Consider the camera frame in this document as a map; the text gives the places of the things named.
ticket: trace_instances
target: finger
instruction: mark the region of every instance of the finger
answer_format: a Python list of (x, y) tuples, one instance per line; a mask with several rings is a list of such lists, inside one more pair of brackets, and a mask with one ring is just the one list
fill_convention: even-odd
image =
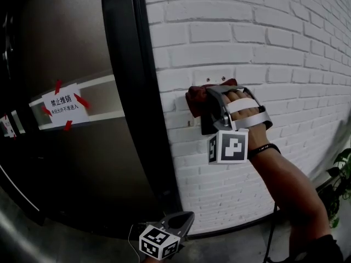
[[(252, 96), (250, 96), (250, 94), (248, 94), (247, 92), (244, 92), (244, 94), (250, 98), (250, 99), (253, 99)], [(250, 111), (253, 115), (256, 115), (256, 114), (259, 114), (259, 109), (258, 107), (254, 107), (254, 108), (250, 108)]]
[[(240, 91), (240, 90), (237, 90), (235, 93), (238, 95), (238, 97), (239, 97), (240, 99), (245, 99), (245, 98), (247, 98), (246, 95), (245, 95), (242, 91)], [(252, 112), (251, 112), (249, 109), (247, 109), (247, 108), (246, 108), (246, 109), (243, 109), (243, 110), (240, 110), (240, 111), (239, 111), (239, 114), (242, 115), (244, 118), (254, 115), (254, 113), (252, 113)]]
[[(226, 97), (230, 100), (230, 102), (233, 102), (239, 99), (239, 97), (233, 92), (228, 92)], [(241, 119), (241, 116), (238, 112), (234, 112), (230, 115), (231, 115), (231, 119), (234, 121)]]

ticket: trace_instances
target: black wristband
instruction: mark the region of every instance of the black wristband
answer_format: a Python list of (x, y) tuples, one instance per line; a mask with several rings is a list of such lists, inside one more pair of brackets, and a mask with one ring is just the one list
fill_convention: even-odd
[(264, 151), (264, 150), (266, 150), (266, 149), (268, 149), (268, 148), (274, 148), (274, 149), (276, 149), (276, 150), (280, 153), (279, 148), (278, 148), (275, 144), (269, 143), (269, 144), (263, 145), (263, 146), (261, 146), (261, 147), (259, 147), (259, 148), (256, 148), (256, 149), (254, 149), (254, 150), (251, 150), (251, 151), (247, 154), (247, 158), (250, 160), (250, 159), (252, 159), (254, 156), (256, 156), (257, 154), (261, 153), (262, 151)]

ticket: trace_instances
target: hand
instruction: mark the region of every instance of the hand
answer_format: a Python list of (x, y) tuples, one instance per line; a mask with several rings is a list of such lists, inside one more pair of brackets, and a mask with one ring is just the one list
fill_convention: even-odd
[[(227, 95), (224, 96), (224, 101), (226, 104), (228, 104), (235, 100), (243, 99), (243, 98), (251, 98), (251, 96), (247, 93), (243, 93), (237, 90), (236, 92), (228, 92)], [(248, 108), (248, 109), (243, 109), (241, 111), (232, 113), (231, 119), (236, 121), (236, 120), (244, 119), (256, 114), (259, 114), (259, 110), (257, 107)], [(248, 150), (249, 151), (269, 143), (265, 133), (266, 132), (265, 124), (262, 123), (262, 124), (254, 125), (253, 127), (250, 127), (249, 130), (250, 130), (248, 132)]]

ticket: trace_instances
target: black door edge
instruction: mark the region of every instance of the black door edge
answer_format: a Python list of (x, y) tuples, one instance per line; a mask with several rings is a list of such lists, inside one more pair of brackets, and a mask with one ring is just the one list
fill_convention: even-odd
[(102, 0), (107, 45), (129, 131), (165, 214), (182, 211), (145, 0)]

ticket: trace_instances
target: red cloth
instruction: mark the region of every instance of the red cloth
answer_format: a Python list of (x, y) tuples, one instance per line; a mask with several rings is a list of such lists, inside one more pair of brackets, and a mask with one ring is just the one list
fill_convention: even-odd
[[(237, 81), (235, 79), (229, 79), (220, 85), (237, 85)], [(203, 85), (201, 87), (191, 86), (185, 94), (190, 112), (195, 118), (216, 111), (217, 103), (210, 100), (206, 93), (206, 87), (210, 86), (213, 86), (213, 84)]]

